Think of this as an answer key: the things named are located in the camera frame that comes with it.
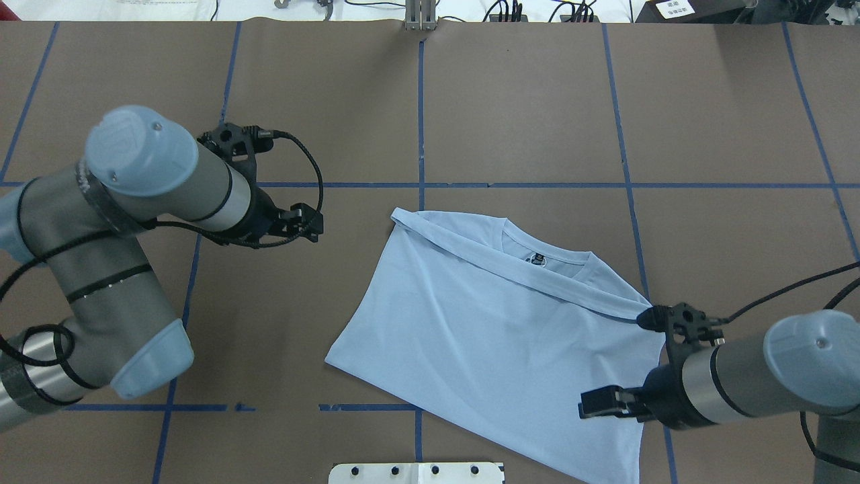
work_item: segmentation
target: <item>light blue t-shirt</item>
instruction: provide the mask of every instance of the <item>light blue t-shirt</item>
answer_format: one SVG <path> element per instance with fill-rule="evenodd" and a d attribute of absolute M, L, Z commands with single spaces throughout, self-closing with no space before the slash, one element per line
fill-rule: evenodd
<path fill-rule="evenodd" d="M 395 209 L 364 299 L 326 362 L 583 481 L 639 481 L 642 424 L 581 420 L 580 394 L 641 386 L 663 336 L 591 252 L 508 219 Z"/>

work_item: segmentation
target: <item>light blue end cap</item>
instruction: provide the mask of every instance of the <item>light blue end cap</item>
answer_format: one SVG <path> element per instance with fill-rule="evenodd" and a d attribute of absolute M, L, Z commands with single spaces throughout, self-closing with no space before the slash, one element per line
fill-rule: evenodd
<path fill-rule="evenodd" d="M 823 406 L 860 405 L 860 325 L 826 309 L 791 316 L 765 334 L 765 361 L 788 390 Z"/>
<path fill-rule="evenodd" d="M 35 256 L 24 244 L 21 227 L 18 226 L 18 204 L 24 193 L 22 185 L 0 198 L 0 249 L 8 252 L 16 261 L 26 264 Z"/>
<path fill-rule="evenodd" d="M 110 381 L 125 400 L 138 398 L 181 375 L 194 361 L 182 320 L 165 326 Z"/>
<path fill-rule="evenodd" d="M 170 192 L 191 177 L 197 157 L 197 141 L 184 127 L 143 106 L 107 113 L 84 147 L 93 175 L 131 196 Z"/>

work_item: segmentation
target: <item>cable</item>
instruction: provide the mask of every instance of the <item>cable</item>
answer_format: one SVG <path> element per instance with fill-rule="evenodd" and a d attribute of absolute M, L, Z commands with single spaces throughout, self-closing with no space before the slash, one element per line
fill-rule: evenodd
<path fill-rule="evenodd" d="M 209 232 L 209 231 L 204 230 L 198 226 L 193 226 L 191 224 L 187 224 L 184 222 L 157 221 L 152 225 L 152 227 L 155 228 L 155 227 L 159 227 L 159 226 L 172 226 L 172 227 L 176 227 L 176 228 L 183 228 L 186 230 L 190 230 L 191 232 L 198 233 L 200 236 L 202 236 L 206 239 L 209 239 L 212 242 L 215 242 L 217 244 L 233 244 L 233 245 L 240 245 L 242 247 L 250 247 L 252 249 L 265 249 L 268 247 L 277 247 L 280 245 L 289 244 L 293 240 L 298 239 L 299 237 L 302 237 L 303 235 L 305 235 L 308 232 L 308 230 L 310 229 L 310 227 L 313 225 L 313 223 L 316 221 L 317 217 L 319 217 L 319 214 L 323 210 L 323 174 L 320 172 L 320 167 L 318 164 L 316 164 L 316 160 L 314 159 L 313 155 L 310 154 L 310 151 L 307 149 L 307 147 L 304 146 L 304 144 L 298 138 L 296 138 L 295 136 L 293 136 L 292 134 L 290 134 L 286 131 L 273 130 L 272 134 L 273 134 L 273 137 L 275 139 L 278 139 L 278 138 L 287 139 L 287 140 L 292 141 L 296 146 L 298 146 L 298 149 L 300 149 L 302 151 L 302 153 L 304 153 L 305 157 L 307 157 L 308 161 L 310 161 L 310 165 L 313 166 L 314 172 L 316 173 L 316 183 L 319 186 L 319 196 L 316 200 L 316 212 L 314 213 L 314 215 L 312 217 L 310 217 L 310 220 L 308 220 L 308 222 L 301 229 L 298 230 L 298 232 L 296 232 L 295 234 L 293 234 L 290 237 L 284 237 L 283 239 L 278 240 L 277 242 L 261 243 L 261 242 L 248 242 L 246 240 L 240 240 L 240 239 L 230 239 L 230 238 L 218 235 L 217 233 Z M 110 232 L 110 231 L 102 231 L 102 232 L 96 232 L 96 233 L 84 235 L 84 236 L 79 237 L 77 239 L 73 239 L 72 241 L 67 242 L 66 244 L 63 244 L 60 247 L 57 247 L 55 249 L 51 249 L 50 251 L 47 251 L 47 252 L 43 253 L 42 255 L 34 258 L 30 262 L 27 262 L 26 264 L 22 265 L 21 267 L 16 269 L 14 272 L 12 272 L 12 274 L 9 277 L 7 277 L 6 280 L 3 282 L 3 285 L 0 285 L 0 302 L 3 301 L 3 297 L 12 288 L 12 285 L 15 284 L 15 282 L 17 282 L 18 279 L 20 279 L 21 276 L 24 275 L 24 273 L 26 273 L 28 270 L 31 270 L 33 267 L 35 267 L 39 264 L 43 264 L 48 259 L 56 257 L 57 255 L 59 255 L 63 252 L 69 251 L 71 249 L 74 249 L 75 247 L 78 247 L 80 245 L 87 244 L 88 242 L 92 242 L 94 240 L 105 239 L 107 237 L 113 237 L 113 236 L 114 236 L 114 233 Z M 71 353 L 75 350 L 75 338 L 74 338 L 74 335 L 72 335 L 71 331 L 69 331 L 68 328 L 66 328 L 65 326 L 62 326 L 62 325 L 40 325 L 40 326 L 34 326 L 34 327 L 27 329 L 27 332 L 25 334 L 26 334 L 26 337 L 28 338 L 30 336 L 33 336 L 34 334 L 38 334 L 41 332 L 59 333 L 59 334 L 62 334 L 63 336 L 65 336 L 69 342 L 69 345 L 68 345 L 68 347 L 66 347 L 64 349 L 63 354 L 57 355 L 57 357 L 54 358 L 53 360 L 39 360 L 36 358 L 28 357 L 27 355 L 23 354 L 21 351 L 18 351 L 14 346 L 12 346 L 9 343 L 9 341 L 3 337 L 2 334 L 0 334 L 0 351 L 2 351 L 8 357 L 16 360 L 17 362 L 20 362 L 23 364 L 28 364 L 30 366 L 40 366 L 40 367 L 54 366 L 54 365 L 62 364 L 64 362 L 68 361 L 68 359 L 71 357 Z"/>
<path fill-rule="evenodd" d="M 838 292 L 838 293 L 833 297 L 833 299 L 831 299 L 831 300 L 830 300 L 830 301 L 829 301 L 829 302 L 824 306 L 824 308 L 825 308 L 825 309 L 833 309 L 833 308 L 835 308 L 835 307 L 836 307 L 836 305 L 837 305 L 837 304 L 839 304 L 840 302 L 842 302 L 842 300 L 843 300 L 843 299 L 845 299 L 845 297 L 846 297 L 847 295 L 851 294 L 851 291 L 853 291 L 854 289 L 857 289 L 857 286 L 860 286 L 860 277 L 858 277 L 857 279 L 855 279 L 855 280 L 851 281 L 851 283 L 849 283 L 847 286 L 845 286 L 844 288 L 842 288 L 842 290 L 841 290 L 841 291 L 839 291 L 839 292 Z"/>
<path fill-rule="evenodd" d="M 483 20 L 481 20 L 481 22 L 486 22 L 486 21 L 487 21 L 487 19 L 489 18 L 489 14 L 490 14 L 490 12 L 492 12 L 492 11 L 493 11 L 493 9 L 495 8 L 495 6 L 496 6 L 496 5 L 499 5 L 499 20 L 501 21 L 501 15 L 502 15 L 502 13 L 501 13 L 501 5 L 502 5 L 503 3 L 505 4 L 505 10 L 507 10 L 507 7 L 508 7 L 508 5 L 507 5 L 507 0 L 496 0 L 496 2 L 495 2 L 495 3 L 493 3 L 492 5 L 490 5 L 490 6 L 489 6 L 489 8 L 487 9 L 487 14 L 484 16 L 484 18 L 483 18 Z"/>
<path fill-rule="evenodd" d="M 335 13 L 335 0 L 329 0 L 328 3 L 317 2 L 322 7 L 325 7 L 325 17 L 322 18 L 323 22 L 328 22 L 331 20 L 331 16 Z"/>
<path fill-rule="evenodd" d="M 369 2 L 369 3 L 358 3 L 353 2 L 352 0 L 343 0 L 347 5 L 355 5 L 356 7 L 375 7 L 379 5 L 391 5 L 394 7 L 400 7 L 402 9 L 406 8 L 406 5 L 402 3 L 394 3 L 394 2 Z"/>
<path fill-rule="evenodd" d="M 829 270 L 827 272 L 822 272 L 821 274 L 818 274 L 816 276 L 807 277 L 806 279 L 803 279 L 802 281 L 798 281 L 798 282 L 795 282 L 795 283 L 790 284 L 788 286 L 785 286 L 784 288 L 779 289 L 778 291 L 774 291 L 774 292 L 766 295 L 765 297 L 763 297 L 761 299 L 757 299 L 756 301 L 753 301 L 753 302 L 747 304 L 746 306 L 742 307 L 737 312 L 735 312 L 734 314 L 732 314 L 731 316 L 726 318 L 726 324 L 738 319 L 743 313 L 746 313 L 747 311 L 749 311 L 750 309 L 753 309 L 754 307 L 758 306 L 759 304 L 770 301 L 771 299 L 773 299 L 779 295 L 783 295 L 792 289 L 797 289 L 801 286 L 809 284 L 810 282 L 815 282 L 815 281 L 819 281 L 820 279 L 824 279 L 825 277 L 836 276 L 837 274 L 841 274 L 843 272 L 846 272 L 847 270 L 855 269 L 857 267 L 860 267 L 860 262 L 855 262 L 853 264 L 843 265 L 842 267 L 839 267 L 837 269 Z"/>
<path fill-rule="evenodd" d="M 582 3 L 580 4 L 580 7 L 579 7 L 578 9 L 576 9 L 576 11 L 574 12 L 574 14 L 573 14 L 573 15 L 571 15 L 571 16 L 570 16 L 570 18 L 568 18 L 568 22 L 572 22 L 572 23 L 574 23 L 574 22 L 579 22 L 579 21 L 580 21 L 581 16 L 583 15 L 583 13 L 585 13 L 585 15 L 586 15 L 586 16 L 588 15 L 588 13 L 587 13 L 587 12 L 585 12 L 585 10 L 586 10 L 587 8 L 588 8 L 588 6 L 586 5 L 586 3 L 585 3 L 585 2 L 582 2 Z"/>
<path fill-rule="evenodd" d="M 816 13 L 821 8 L 821 5 L 822 5 L 821 0 L 815 0 L 815 3 L 813 3 L 812 8 L 809 10 L 809 18 L 804 23 L 812 25 L 812 21 L 815 20 Z"/>
<path fill-rule="evenodd" d="M 319 187 L 319 196 L 316 200 L 316 213 L 308 220 L 308 223 L 305 224 L 297 233 L 290 237 L 285 237 L 282 240 L 278 240 L 277 242 L 248 242 L 247 240 L 240 239 L 230 239 L 224 237 L 222 235 L 218 235 L 215 232 L 209 232 L 208 230 L 204 230 L 198 226 L 193 226 L 191 224 L 187 224 L 185 222 L 174 222 L 174 221 L 157 221 L 155 226 L 172 226 L 176 228 L 184 228 L 186 230 L 190 230 L 191 232 L 198 233 L 202 237 L 215 242 L 216 244 L 233 244 L 239 245 L 241 247 L 250 247 L 251 249 L 267 249 L 269 247 L 278 247 L 280 245 L 289 244 L 295 239 L 302 237 L 305 235 L 310 227 L 313 225 L 316 218 L 319 216 L 320 212 L 323 210 L 323 174 L 320 172 L 320 167 L 316 164 L 316 160 L 313 155 L 310 154 L 310 151 L 304 146 L 304 144 L 292 134 L 287 133 L 286 131 L 277 131 L 273 130 L 272 134 L 275 139 L 284 138 L 292 141 L 298 146 L 298 149 L 302 150 L 305 157 L 307 157 L 308 161 L 310 161 L 310 165 L 313 166 L 314 172 L 316 173 L 316 184 Z"/>
<path fill-rule="evenodd" d="M 824 308 L 825 309 L 834 309 L 840 302 L 842 302 L 843 299 L 845 299 L 845 297 L 847 295 L 851 294 L 851 291 L 853 291 L 854 289 L 857 289 L 858 286 L 860 286 L 860 277 L 849 282 L 847 286 L 842 288 L 842 290 L 840 290 L 824 306 Z M 854 410 L 857 410 L 857 407 L 850 410 L 850 412 L 853 412 Z M 809 450 L 812 452 L 812 455 L 818 457 L 818 448 L 815 446 L 815 441 L 812 439 L 812 434 L 809 433 L 809 426 L 808 426 L 807 421 L 806 421 L 806 412 L 800 412 L 800 414 L 801 414 L 801 430 L 803 431 L 803 438 L 806 439 L 807 445 L 809 446 Z"/>
<path fill-rule="evenodd" d="M 37 258 L 31 260 L 30 262 L 22 265 L 21 267 L 16 269 L 15 272 L 13 272 L 9 277 L 7 277 L 6 280 L 3 282 L 3 285 L 0 286 L 0 301 L 2 301 L 6 293 L 8 293 L 10 289 L 12 289 L 12 285 L 15 284 L 15 282 L 17 282 L 18 279 L 20 279 L 25 272 L 31 270 L 33 267 L 39 264 L 43 264 L 48 259 L 57 256 L 58 254 L 61 254 L 65 251 L 74 249 L 79 245 L 92 242 L 93 240 L 105 239 L 106 237 L 111 237 L 113 235 L 114 233 L 108 230 L 84 235 L 83 237 L 78 237 L 71 242 L 63 244 L 60 247 L 51 249 L 50 251 L 47 251 L 44 254 L 38 256 Z M 27 335 L 33 336 L 34 334 L 38 334 L 40 332 L 60 333 L 65 336 L 66 339 L 69 341 L 69 346 L 65 348 L 63 354 L 57 355 L 57 357 L 53 360 L 38 360 L 36 358 L 28 357 L 27 355 L 18 351 L 14 346 L 9 344 L 9 341 L 7 341 L 6 338 L 0 335 L 0 351 L 5 353 L 8 357 L 20 363 L 28 364 L 30 366 L 54 366 L 57 364 L 61 364 L 62 362 L 68 360 L 69 357 L 71 357 L 71 353 L 75 350 L 75 338 L 74 336 L 72 336 L 71 331 L 69 331 L 68 328 L 61 325 L 40 325 L 30 328 L 27 332 Z"/>
<path fill-rule="evenodd" d="M 563 6 L 565 6 L 565 5 L 570 5 L 570 16 L 571 16 L 571 17 L 573 17 L 573 16 L 574 16 L 574 13 L 576 13 L 576 3 L 573 3 L 573 2 L 559 2 L 559 3 L 558 3 L 558 5 L 556 6 L 556 9 L 552 11 L 552 14 L 550 15 L 550 19 L 549 19 L 548 21 L 546 21 L 546 22 L 547 22 L 547 23 L 552 22 L 552 19 L 556 18 L 556 12 L 557 12 L 561 7 L 563 7 Z"/>

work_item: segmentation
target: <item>white plastic bracket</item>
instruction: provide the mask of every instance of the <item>white plastic bracket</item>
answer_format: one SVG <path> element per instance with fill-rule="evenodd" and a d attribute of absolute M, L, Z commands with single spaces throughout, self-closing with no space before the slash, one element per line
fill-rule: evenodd
<path fill-rule="evenodd" d="M 436 0 L 406 0 L 407 30 L 436 30 Z"/>
<path fill-rule="evenodd" d="M 504 469 L 496 462 L 337 464 L 329 484 L 504 484 Z"/>

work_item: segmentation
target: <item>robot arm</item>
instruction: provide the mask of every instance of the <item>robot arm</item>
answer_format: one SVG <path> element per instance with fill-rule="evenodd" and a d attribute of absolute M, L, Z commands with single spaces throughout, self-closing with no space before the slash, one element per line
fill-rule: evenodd
<path fill-rule="evenodd" d="M 316 242 L 322 214 L 304 204 L 278 209 L 256 185 L 254 153 L 279 135 L 291 137 L 225 124 L 198 142 L 151 109 L 125 106 L 93 128 L 76 166 L 0 199 L 0 247 L 20 262 L 103 235 L 47 259 L 74 316 L 58 330 L 35 326 L 9 338 L 16 351 L 0 354 L 0 431 L 108 384 L 137 398 L 191 365 L 182 322 L 134 237 L 179 225 L 155 222 L 158 215 L 220 243 L 267 246 L 258 243 L 266 234 Z"/>
<path fill-rule="evenodd" d="M 815 482 L 860 482 L 860 325 L 828 309 L 724 343 L 716 328 L 726 322 L 684 303 L 640 314 L 640 327 L 666 334 L 669 364 L 652 369 L 639 388 L 585 392 L 580 417 L 657 419 L 686 430 L 815 412 L 820 415 Z"/>

